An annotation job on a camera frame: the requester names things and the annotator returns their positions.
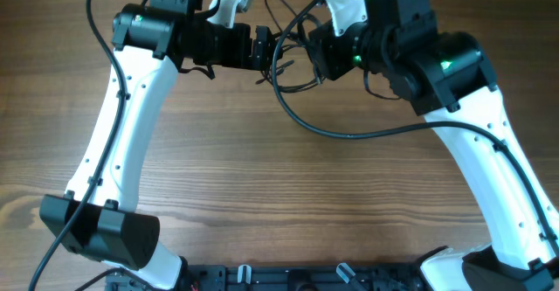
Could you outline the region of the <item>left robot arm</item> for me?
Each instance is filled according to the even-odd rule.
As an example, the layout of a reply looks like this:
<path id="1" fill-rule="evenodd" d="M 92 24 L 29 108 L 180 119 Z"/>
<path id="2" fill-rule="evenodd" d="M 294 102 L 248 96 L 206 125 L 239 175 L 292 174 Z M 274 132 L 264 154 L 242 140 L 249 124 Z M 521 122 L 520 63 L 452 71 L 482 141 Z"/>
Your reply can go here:
<path id="1" fill-rule="evenodd" d="M 196 290 L 185 258 L 159 239 L 160 223 L 137 212 L 141 169 L 169 90 L 190 59 L 264 71 L 275 46 L 265 26 L 238 23 L 252 0 L 142 0 L 130 3 L 102 44 L 111 63 L 107 93 L 82 163 L 63 196 L 45 196 L 41 220 L 55 246 L 106 263 L 152 290 Z"/>

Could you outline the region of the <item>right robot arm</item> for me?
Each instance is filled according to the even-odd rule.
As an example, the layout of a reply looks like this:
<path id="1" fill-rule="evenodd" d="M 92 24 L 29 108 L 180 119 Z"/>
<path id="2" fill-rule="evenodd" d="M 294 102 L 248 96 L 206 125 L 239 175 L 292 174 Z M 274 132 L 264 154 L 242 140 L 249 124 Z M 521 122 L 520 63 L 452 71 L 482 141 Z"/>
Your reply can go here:
<path id="1" fill-rule="evenodd" d="M 459 166 L 490 240 L 442 247 L 419 263 L 433 290 L 550 290 L 558 277 L 558 213 L 515 137 L 480 43 L 441 32 L 430 0 L 314 0 L 330 22 L 311 32 L 313 60 L 336 80 L 380 74 Z"/>

